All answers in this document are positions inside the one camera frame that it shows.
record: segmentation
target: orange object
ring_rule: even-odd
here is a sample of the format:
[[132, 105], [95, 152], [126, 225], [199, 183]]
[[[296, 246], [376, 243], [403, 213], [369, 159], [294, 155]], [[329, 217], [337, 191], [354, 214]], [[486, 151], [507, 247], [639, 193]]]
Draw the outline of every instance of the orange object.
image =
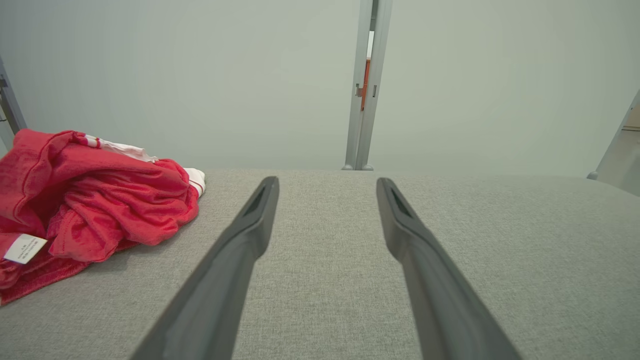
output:
[[371, 59], [367, 59], [367, 67], [364, 70], [364, 85], [362, 85], [362, 107], [360, 111], [364, 111], [364, 100], [367, 98], [367, 83], [369, 82], [369, 65]]

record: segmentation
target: white wall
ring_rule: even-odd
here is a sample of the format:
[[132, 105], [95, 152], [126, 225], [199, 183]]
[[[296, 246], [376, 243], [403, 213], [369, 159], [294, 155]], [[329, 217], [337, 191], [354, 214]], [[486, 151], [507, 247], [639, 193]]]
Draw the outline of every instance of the white wall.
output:
[[337, 170], [358, 11], [341, 0], [4, 1], [0, 54], [32, 129], [189, 167]]
[[640, 1], [395, 1], [376, 170], [594, 171], [640, 88]]

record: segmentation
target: gray fabric surface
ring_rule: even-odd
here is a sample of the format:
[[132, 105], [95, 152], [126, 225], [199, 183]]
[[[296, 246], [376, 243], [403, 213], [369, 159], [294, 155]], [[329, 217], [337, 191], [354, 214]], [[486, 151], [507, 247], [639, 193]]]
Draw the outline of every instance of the gray fabric surface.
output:
[[125, 359], [247, 197], [280, 178], [236, 359], [420, 357], [375, 198], [391, 177], [528, 358], [640, 357], [640, 198], [562, 177], [215, 170], [200, 214], [0, 307], [2, 359]]

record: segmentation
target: care label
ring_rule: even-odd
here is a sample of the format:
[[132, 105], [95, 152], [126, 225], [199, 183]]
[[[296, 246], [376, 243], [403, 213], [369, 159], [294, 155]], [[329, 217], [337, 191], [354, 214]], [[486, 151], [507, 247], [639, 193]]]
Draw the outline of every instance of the care label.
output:
[[37, 238], [29, 234], [22, 234], [15, 239], [13, 245], [11, 245], [4, 255], [4, 258], [15, 261], [16, 263], [26, 264], [46, 243], [47, 240], [45, 239]]

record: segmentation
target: red towel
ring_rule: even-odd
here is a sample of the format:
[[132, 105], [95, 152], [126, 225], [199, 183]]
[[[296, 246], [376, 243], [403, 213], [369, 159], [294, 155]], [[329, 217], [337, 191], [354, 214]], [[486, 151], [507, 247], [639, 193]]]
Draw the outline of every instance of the red towel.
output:
[[138, 243], [157, 245], [198, 213], [175, 161], [86, 146], [83, 133], [24, 129], [0, 160], [0, 254], [22, 233], [47, 239], [27, 264], [0, 259], [0, 305]]

